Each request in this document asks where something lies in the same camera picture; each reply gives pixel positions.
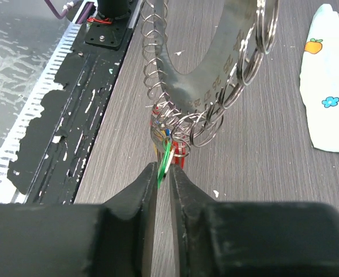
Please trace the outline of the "red key tag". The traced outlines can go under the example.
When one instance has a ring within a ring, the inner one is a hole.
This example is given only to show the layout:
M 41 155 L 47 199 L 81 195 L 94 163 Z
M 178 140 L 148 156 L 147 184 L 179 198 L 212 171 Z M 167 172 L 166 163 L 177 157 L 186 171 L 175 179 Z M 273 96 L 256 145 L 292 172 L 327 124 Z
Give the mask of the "red key tag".
M 185 164 L 185 158 L 190 153 L 190 150 L 188 148 L 188 145 L 183 142 L 176 142 L 174 141 L 172 143 L 172 150 L 174 150 L 174 154 L 171 160 L 172 164 L 177 164 L 181 167 L 181 169 L 184 169 Z

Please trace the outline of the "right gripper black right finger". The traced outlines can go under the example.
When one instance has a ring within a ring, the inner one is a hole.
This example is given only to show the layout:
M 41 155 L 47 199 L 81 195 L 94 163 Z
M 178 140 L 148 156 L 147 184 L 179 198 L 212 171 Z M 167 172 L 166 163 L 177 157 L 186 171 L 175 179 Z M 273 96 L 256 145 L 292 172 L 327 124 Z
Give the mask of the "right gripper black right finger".
M 177 276 L 339 276 L 339 212 L 317 202 L 220 202 L 169 168 Z

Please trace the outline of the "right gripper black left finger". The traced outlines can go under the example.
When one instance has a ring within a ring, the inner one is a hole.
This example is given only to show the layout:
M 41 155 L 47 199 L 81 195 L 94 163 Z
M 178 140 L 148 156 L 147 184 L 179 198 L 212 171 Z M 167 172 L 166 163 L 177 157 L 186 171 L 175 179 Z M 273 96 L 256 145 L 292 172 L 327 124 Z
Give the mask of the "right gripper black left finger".
M 0 276 L 149 276 L 157 170 L 102 204 L 0 204 Z

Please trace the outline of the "green key tag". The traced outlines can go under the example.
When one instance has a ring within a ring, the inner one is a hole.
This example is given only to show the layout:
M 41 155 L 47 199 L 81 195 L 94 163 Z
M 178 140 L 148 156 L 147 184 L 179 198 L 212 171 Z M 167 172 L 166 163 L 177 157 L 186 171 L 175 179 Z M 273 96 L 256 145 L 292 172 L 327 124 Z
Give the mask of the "green key tag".
M 158 189 L 160 189 L 160 185 L 163 179 L 165 178 L 169 165 L 171 164 L 171 161 L 172 161 L 172 152 L 171 152 L 172 143 L 169 137 L 166 137 L 164 139 L 163 147 L 165 151 L 164 151 L 164 155 L 159 165 L 159 170 L 157 173 L 157 188 Z

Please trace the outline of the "metal keyring disc with rings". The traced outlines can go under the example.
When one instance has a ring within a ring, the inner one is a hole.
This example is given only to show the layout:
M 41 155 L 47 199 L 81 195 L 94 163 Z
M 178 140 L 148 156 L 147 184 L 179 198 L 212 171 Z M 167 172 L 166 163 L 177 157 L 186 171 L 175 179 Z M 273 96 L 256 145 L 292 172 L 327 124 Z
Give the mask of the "metal keyring disc with rings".
M 273 47 L 278 8 L 278 1 L 225 1 L 204 58 L 182 74 L 167 47 L 167 1 L 142 2 L 144 84 L 154 102 L 150 135 L 158 149 L 164 148 L 166 130 L 182 148 L 202 147 L 216 136 L 225 111 Z

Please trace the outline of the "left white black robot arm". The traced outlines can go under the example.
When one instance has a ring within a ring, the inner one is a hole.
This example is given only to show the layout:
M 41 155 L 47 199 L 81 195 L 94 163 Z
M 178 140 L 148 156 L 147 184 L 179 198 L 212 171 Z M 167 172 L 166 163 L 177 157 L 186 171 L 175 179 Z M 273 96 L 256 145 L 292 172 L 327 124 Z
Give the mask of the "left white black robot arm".
M 120 20 L 130 12 L 129 0 L 97 0 L 97 12 L 103 19 Z

